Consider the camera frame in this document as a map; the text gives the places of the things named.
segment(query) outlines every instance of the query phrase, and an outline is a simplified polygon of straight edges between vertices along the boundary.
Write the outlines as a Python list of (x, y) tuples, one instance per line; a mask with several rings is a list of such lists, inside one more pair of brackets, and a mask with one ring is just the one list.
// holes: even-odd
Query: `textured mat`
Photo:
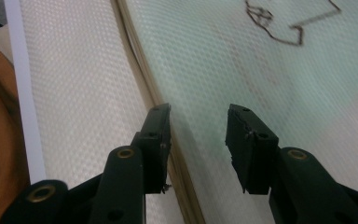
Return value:
[(270, 223), (225, 147), (229, 104), (313, 153), (358, 190), (358, 2), (123, 0), (150, 90), (172, 127), (207, 223)]
[[(109, 1), (20, 3), (47, 178), (74, 187), (131, 142), (151, 100)], [(174, 190), (147, 195), (146, 216), (149, 223), (184, 222)]]

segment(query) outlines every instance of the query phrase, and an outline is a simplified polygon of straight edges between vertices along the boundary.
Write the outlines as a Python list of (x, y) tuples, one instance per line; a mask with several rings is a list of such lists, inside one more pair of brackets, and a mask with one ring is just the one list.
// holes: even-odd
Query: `white strip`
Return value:
[(19, 0), (5, 0), (7, 22), (13, 50), (14, 70), (20, 98), (22, 129), (27, 152), (31, 184), (46, 179), (39, 129), (37, 126), (34, 98), (31, 88), (30, 65), (25, 42)]

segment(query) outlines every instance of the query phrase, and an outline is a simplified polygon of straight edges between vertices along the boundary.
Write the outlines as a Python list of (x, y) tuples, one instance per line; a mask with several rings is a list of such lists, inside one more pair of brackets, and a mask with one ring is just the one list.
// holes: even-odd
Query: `brass screw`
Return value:
[(41, 186), (34, 189), (27, 197), (27, 200), (31, 203), (41, 203), (53, 196), (55, 193), (55, 187), (53, 185)]
[(129, 157), (132, 157), (135, 154), (135, 152), (130, 148), (121, 149), (117, 156), (121, 159), (127, 159)]
[(287, 154), (289, 154), (289, 156), (291, 156), (292, 158), (296, 159), (296, 160), (305, 160), (307, 158), (307, 154), (305, 154), (302, 151), (299, 150), (295, 150), (295, 149), (291, 149), (287, 152)]

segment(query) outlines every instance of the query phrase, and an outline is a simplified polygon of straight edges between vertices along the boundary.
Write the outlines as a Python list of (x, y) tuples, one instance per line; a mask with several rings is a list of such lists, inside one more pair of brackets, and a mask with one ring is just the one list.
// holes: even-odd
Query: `black plastic part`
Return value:
[(161, 193), (167, 179), (167, 162), (171, 150), (170, 110), (168, 104), (151, 108), (142, 130), (131, 145), (144, 154), (145, 193)]
[(271, 197), (275, 199), (272, 201), (280, 202), (278, 206), (271, 204), (277, 223), (358, 223), (358, 206), (309, 152), (293, 147), (283, 148), (277, 171), (296, 209), (293, 211), (296, 220), (277, 217), (274, 209), (281, 209), (286, 204), (278, 199), (273, 190)]
[(279, 139), (250, 109), (230, 105), (226, 145), (243, 191), (268, 194)]
[(59, 180), (43, 180), (23, 191), (2, 216), (0, 223), (60, 223), (68, 188)]
[(142, 154), (142, 150), (134, 146), (118, 147), (109, 154), (92, 206), (90, 224), (144, 223)]

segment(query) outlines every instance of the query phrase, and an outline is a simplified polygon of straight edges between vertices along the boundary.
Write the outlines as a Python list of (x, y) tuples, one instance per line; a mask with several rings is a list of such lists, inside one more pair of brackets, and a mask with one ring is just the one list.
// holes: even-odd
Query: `white mat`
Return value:
[[(7, 14), (32, 181), (46, 172), (74, 187), (141, 130), (148, 96), (109, 1), (7, 1)], [(147, 196), (146, 208), (149, 223), (183, 223), (173, 190)]]
[(122, 3), (150, 88), (172, 104), (207, 223), (273, 221), (268, 198), (242, 195), (231, 167), (230, 103), (358, 190), (358, 1)]

